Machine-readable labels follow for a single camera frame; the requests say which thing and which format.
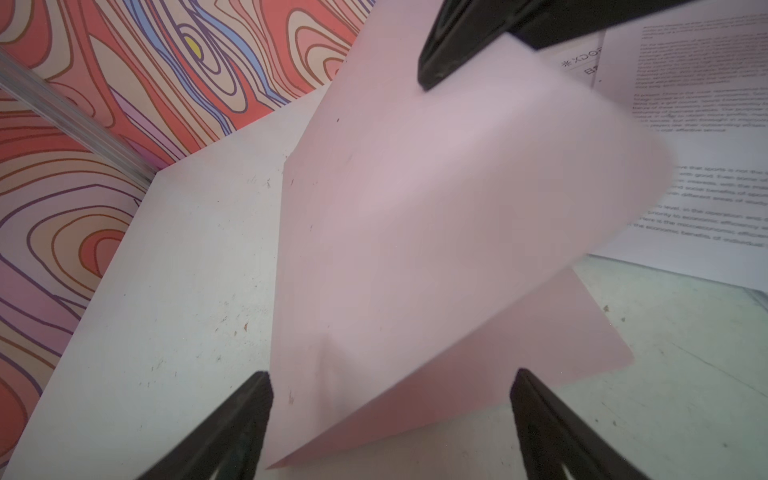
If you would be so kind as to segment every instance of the white tabletop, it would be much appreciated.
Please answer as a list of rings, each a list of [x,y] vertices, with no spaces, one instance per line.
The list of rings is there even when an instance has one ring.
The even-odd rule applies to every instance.
[[[323,92],[157,175],[4,480],[135,478],[268,369],[282,165]],[[636,362],[555,392],[651,478],[765,478],[765,310],[626,263],[575,270]],[[524,477],[509,405],[257,475]]]

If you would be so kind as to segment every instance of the folded pink paper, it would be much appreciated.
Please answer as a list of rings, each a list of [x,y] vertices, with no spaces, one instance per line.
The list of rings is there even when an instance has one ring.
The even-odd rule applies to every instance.
[[[667,150],[509,35],[424,92],[439,3],[377,2],[286,161],[267,465],[503,402],[521,366],[631,361],[564,269],[664,192]]]

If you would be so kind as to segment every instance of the wavy line pattern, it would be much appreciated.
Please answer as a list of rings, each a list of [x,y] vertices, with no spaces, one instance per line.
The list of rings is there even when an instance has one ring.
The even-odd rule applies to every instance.
[[[374,0],[7,0],[0,47],[163,168],[333,79]],[[0,91],[0,477],[144,192]]]
[[[142,198],[0,92],[0,472]]]

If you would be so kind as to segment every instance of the yellow dot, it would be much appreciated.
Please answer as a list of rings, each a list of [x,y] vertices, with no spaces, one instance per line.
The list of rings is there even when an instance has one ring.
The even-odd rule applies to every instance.
[[[192,51],[194,52],[194,54],[198,58],[202,58],[203,57],[203,52],[200,50],[200,46],[197,44],[197,42],[194,40],[194,38],[192,38],[192,37],[184,37],[184,40],[187,41],[187,45],[190,46],[190,48],[192,49]]]

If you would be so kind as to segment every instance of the orange swirl pattern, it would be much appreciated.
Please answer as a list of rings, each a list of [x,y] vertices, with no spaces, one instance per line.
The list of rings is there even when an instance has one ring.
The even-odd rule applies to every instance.
[[[333,79],[373,0],[8,0],[0,46],[166,167]],[[0,477],[142,189],[0,92]]]
[[[0,472],[144,191],[0,92]]]

